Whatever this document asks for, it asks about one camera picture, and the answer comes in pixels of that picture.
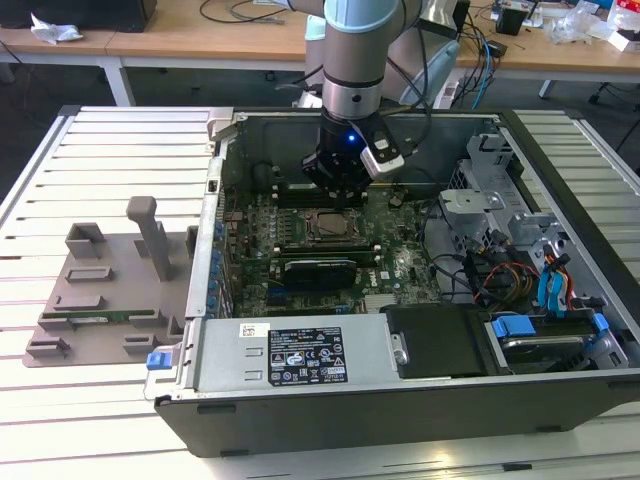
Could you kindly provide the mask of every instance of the black plastic cover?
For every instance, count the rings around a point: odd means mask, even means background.
[[[484,323],[490,315],[475,305],[425,303],[389,306],[391,334],[403,339],[409,361],[400,378],[479,377],[502,373]]]

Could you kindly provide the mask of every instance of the blue drive latch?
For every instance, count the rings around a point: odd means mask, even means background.
[[[170,370],[171,352],[151,352],[147,355],[147,370]]]
[[[527,315],[503,315],[493,320],[491,326],[498,338],[530,337],[536,334],[536,329]]]

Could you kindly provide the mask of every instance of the green circuit board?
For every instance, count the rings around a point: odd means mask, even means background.
[[[392,296],[398,304],[441,301],[437,281],[429,273],[418,242],[429,201],[409,200],[391,206],[394,195],[390,188],[371,188],[366,204],[341,211],[278,208],[266,196],[231,196],[227,205],[233,235],[229,257],[241,277],[234,292],[234,316],[367,313],[370,306],[365,300],[375,303],[376,298],[382,298],[375,296],[382,294],[387,294],[384,298]],[[375,264],[357,269],[350,288],[286,292],[281,283],[285,260],[274,254],[274,246],[308,247],[323,242],[363,249],[374,244],[379,250]],[[313,257],[301,255],[298,259],[306,258]]]

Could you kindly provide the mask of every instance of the gray floor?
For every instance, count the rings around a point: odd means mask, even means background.
[[[16,82],[0,85],[0,198],[11,188],[61,105],[113,105],[109,87],[101,81],[98,68],[53,65],[13,68]],[[151,68],[131,68],[128,72],[140,106],[288,106],[299,93],[274,89],[277,83],[295,78],[295,73],[280,72],[275,81],[269,81],[264,72],[175,69],[161,73]],[[587,100],[597,84],[560,82],[548,100],[538,98],[540,86],[537,81],[497,79],[481,107],[578,110],[614,147],[640,115],[634,112],[635,104],[640,103],[640,90],[612,90],[615,97],[603,92],[599,103],[591,105]],[[621,87],[631,89],[629,85]],[[621,151],[633,168],[640,167],[640,157],[634,155],[639,145],[640,129]]]

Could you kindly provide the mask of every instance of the blue cable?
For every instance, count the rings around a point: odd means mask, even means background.
[[[484,37],[478,37],[480,40],[482,40],[482,43],[484,45],[484,51],[485,51],[485,55],[486,55],[486,67],[484,69],[484,77],[482,78],[482,84],[480,85],[480,90],[478,91],[478,96],[476,97],[475,102],[473,102],[473,106],[471,107],[471,110],[475,110],[476,107],[478,106],[478,103],[480,103],[480,99],[482,98],[482,96],[484,95],[484,92],[487,88],[487,79],[489,78],[489,65],[491,63],[491,52],[489,51],[489,44],[487,43],[487,41],[484,39]]]

